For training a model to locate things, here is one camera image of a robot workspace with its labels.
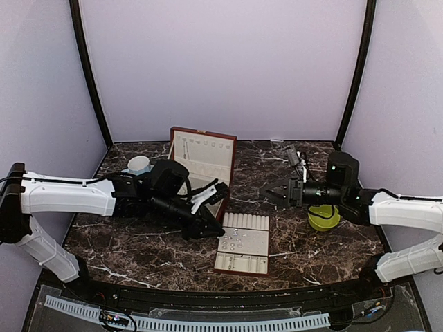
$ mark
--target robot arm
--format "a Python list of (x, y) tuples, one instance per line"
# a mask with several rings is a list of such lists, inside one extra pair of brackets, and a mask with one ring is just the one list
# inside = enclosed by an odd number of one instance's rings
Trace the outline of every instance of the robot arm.
[(64, 283), (87, 281), (86, 264), (63, 249), (38, 224), (36, 212), (80, 212), (122, 218), (157, 214), (182, 229), (184, 239), (218, 237), (223, 228), (205, 206), (226, 197), (228, 187), (213, 181), (207, 188), (177, 193), (188, 181), (185, 167), (160, 160), (148, 174), (111, 174), (100, 179), (75, 179), (25, 172), (12, 166), (0, 190), (0, 241), (29, 253)]
[(260, 194), (285, 207), (336, 205), (343, 218), (359, 225), (398, 225), (439, 233), (419, 245), (372, 257), (361, 270), (360, 279), (385, 283), (443, 267), (443, 197), (410, 197), (385, 189), (361, 189), (358, 172), (356, 159), (333, 152), (329, 155), (325, 182), (288, 178), (265, 185)]
[(381, 282), (443, 267), (443, 203), (440, 197), (397, 196), (378, 192), (368, 206), (371, 225), (398, 225), (431, 230), (434, 238), (398, 252), (386, 253), (378, 261), (373, 259), (362, 270), (370, 277), (373, 269)]

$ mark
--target black metal frame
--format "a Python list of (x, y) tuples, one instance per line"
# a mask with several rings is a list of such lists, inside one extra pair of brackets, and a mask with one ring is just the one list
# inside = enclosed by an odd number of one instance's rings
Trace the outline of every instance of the black metal frame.
[[(334, 319), (341, 321), (347, 320), (347, 315), (349, 312), (352, 312), (351, 307), (353, 303), (362, 300), (358, 295), (343, 296), (343, 294), (348, 294), (350, 289), (358, 286), (358, 280), (324, 286), (246, 293), (161, 291), (120, 286), (106, 282), (92, 282), (94, 288), (100, 290), (105, 296), (107, 306), (118, 311), (136, 311), (139, 313), (149, 313), (153, 308), (173, 308), (183, 311), (242, 312), (302, 307), (303, 312), (328, 312), (334, 316)], [(403, 277), (391, 282), (389, 286), (406, 284), (409, 284), (412, 289), (425, 331), (430, 331), (431, 326), (413, 278), (411, 276)], [(23, 332), (27, 332), (29, 329), (33, 316), (33, 310), (31, 309), (37, 305), (36, 301), (42, 285), (58, 288), (62, 291), (62, 296), (79, 300), (77, 295), (63, 287), (62, 282), (52, 272), (43, 269), (30, 301), (22, 328)], [(366, 299), (376, 299), (381, 296), (383, 296), (381, 290), (377, 289)], [(91, 303), (100, 306), (102, 300), (98, 298), (96, 301), (91, 301)]]
[(100, 98), (98, 97), (96, 81), (94, 80), (91, 62), (89, 61), (86, 39), (84, 38), (80, 4), (78, 3), (78, 0), (69, 0), (69, 5), (71, 7), (72, 24), (74, 27), (75, 40), (77, 41), (78, 54), (80, 56), (80, 61), (82, 62), (84, 78), (88, 86), (89, 96), (91, 97), (92, 106), (94, 108), (94, 112), (96, 113), (103, 140), (105, 141), (107, 148), (110, 148), (113, 145), (112, 137), (106, 123), (105, 113), (103, 112)]
[(357, 56), (354, 77), (352, 78), (351, 88), (347, 97), (345, 111), (343, 112), (340, 128), (338, 129), (337, 137), (334, 143), (336, 148), (341, 148), (341, 145), (345, 140), (347, 128), (349, 127), (349, 123), (351, 121), (357, 95), (359, 94), (361, 78), (363, 77), (366, 57), (368, 55), (372, 25), (374, 23), (376, 3), (377, 0), (368, 0), (368, 2), (366, 3), (365, 21), (363, 23), (363, 32), (361, 34), (359, 55)]

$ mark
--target white arm segment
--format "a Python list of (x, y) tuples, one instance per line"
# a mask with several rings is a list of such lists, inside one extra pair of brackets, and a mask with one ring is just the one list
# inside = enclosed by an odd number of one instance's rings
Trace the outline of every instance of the white arm segment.
[(385, 192), (374, 196), (369, 207), (372, 225), (406, 226), (439, 233), (429, 241), (380, 258), (375, 272), (382, 282), (443, 267), (443, 250), (439, 248), (443, 243), (443, 203), (438, 201), (441, 199), (396, 199)]
[[(443, 203), (438, 201), (396, 199), (379, 192), (369, 207), (372, 225), (396, 225), (443, 233)], [(438, 199), (443, 197), (423, 197)]]
[(65, 251), (44, 231), (34, 217), (30, 217), (31, 235), (26, 235), (15, 245), (30, 254), (40, 266), (45, 266), (55, 273), (62, 282), (71, 282), (78, 278), (79, 266), (74, 255)]
[[(27, 172), (27, 178), (49, 178), (87, 182), (83, 178), (58, 178)], [(21, 208), (25, 214), (34, 212), (83, 212), (111, 216), (116, 204), (112, 197), (112, 181), (103, 180), (91, 185), (72, 185), (39, 181), (22, 181)]]
[(407, 249), (385, 254), (375, 270), (380, 280), (390, 282), (405, 275), (413, 275), (433, 268), (443, 267), (443, 234)]

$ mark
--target white foam insert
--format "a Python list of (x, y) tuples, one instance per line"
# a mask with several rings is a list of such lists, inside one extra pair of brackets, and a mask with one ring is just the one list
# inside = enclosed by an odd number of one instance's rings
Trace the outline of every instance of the white foam insert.
[(225, 227), (225, 235), (220, 237), (219, 252), (233, 254), (267, 256), (269, 232)]
[(255, 216), (252, 214), (226, 213), (223, 226), (234, 228), (247, 228), (249, 230), (269, 230), (268, 216)]
[[(192, 189), (203, 187), (215, 178), (229, 186), (234, 140), (175, 129), (172, 144), (174, 145), (174, 160), (190, 172), (189, 180)], [(185, 185), (179, 193), (186, 193)], [(210, 212), (217, 216), (222, 201), (207, 206)]]
[(269, 217), (225, 213), (225, 235), (219, 238), (216, 270), (267, 274), (269, 263)]
[(234, 255), (218, 252), (215, 259), (217, 270), (228, 270), (243, 273), (268, 273), (268, 257), (253, 255)]

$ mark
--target box lid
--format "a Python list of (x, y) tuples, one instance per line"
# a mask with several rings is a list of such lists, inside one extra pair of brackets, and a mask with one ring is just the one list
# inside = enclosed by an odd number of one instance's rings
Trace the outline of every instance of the box lid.
[(180, 127), (171, 128), (171, 158), (202, 184), (218, 178), (230, 185), (233, 178), (237, 137)]

